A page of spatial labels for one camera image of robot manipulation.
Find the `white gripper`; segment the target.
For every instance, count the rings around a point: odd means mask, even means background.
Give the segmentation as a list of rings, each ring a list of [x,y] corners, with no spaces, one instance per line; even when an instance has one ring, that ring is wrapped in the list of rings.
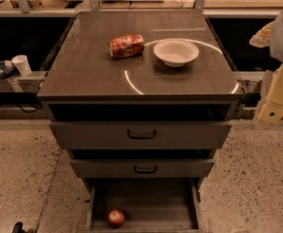
[[[274,21],[266,24],[249,40],[255,48],[269,47],[270,56],[283,62],[283,10]],[[283,63],[272,74],[267,96],[258,112],[258,120],[276,124],[283,117]]]

